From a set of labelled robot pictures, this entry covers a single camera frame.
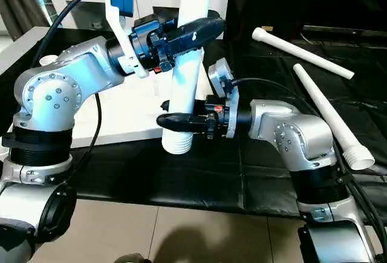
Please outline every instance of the white pipe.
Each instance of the white pipe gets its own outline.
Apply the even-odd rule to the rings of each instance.
[[[300,59],[306,60],[307,62],[313,63],[318,67],[324,68],[327,71],[338,74],[348,80],[352,79],[354,72],[347,70],[329,60],[323,59],[307,50],[303,50],[294,44],[291,44],[281,38],[278,38],[270,33],[267,33],[264,29],[258,27],[253,32],[253,39],[256,41],[262,41],[280,50],[286,51]]]
[[[304,68],[297,63],[293,67],[298,78],[316,104],[324,120],[328,123],[334,136],[339,141],[344,153],[343,156],[353,170],[366,169],[375,163],[370,151],[360,144],[340,115],[333,108],[328,99],[320,91]]]
[[[207,17],[209,0],[180,0],[178,26]],[[169,112],[192,113],[201,64],[201,51],[191,51],[176,58],[169,100]],[[163,129],[161,140],[169,153],[183,154],[192,144],[192,133]]]

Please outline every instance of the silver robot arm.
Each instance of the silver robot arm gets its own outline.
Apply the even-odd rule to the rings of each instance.
[[[249,137],[280,153],[306,225],[299,230],[305,262],[375,262],[375,251],[354,198],[336,166],[333,136],[319,117],[285,102],[252,100]]]
[[[103,37],[18,77],[14,92],[21,110],[13,132],[3,137],[11,152],[0,180],[1,262],[27,262],[41,244],[67,230],[76,193],[62,182],[71,167],[74,115],[90,95],[123,80]]]
[[[236,129],[245,130],[251,139],[269,142],[290,173],[306,222],[299,229],[304,262],[376,262],[346,178],[336,165],[328,124],[282,101],[252,100],[243,109],[238,87],[227,87],[233,76],[225,59],[209,68],[209,77],[219,98],[197,101],[193,114],[163,114],[158,124],[173,131],[202,132],[208,139],[233,138]]]
[[[223,30],[220,18],[177,28],[176,20],[161,24],[150,15],[135,21],[129,40],[142,68],[168,71],[176,56],[199,50]],[[13,117],[13,131],[2,138],[10,154],[0,179],[0,262],[27,262],[70,226],[76,192],[65,180],[72,171],[74,115],[89,96],[136,72],[138,64],[123,56],[116,38],[97,37],[16,80],[14,94],[21,109]]]

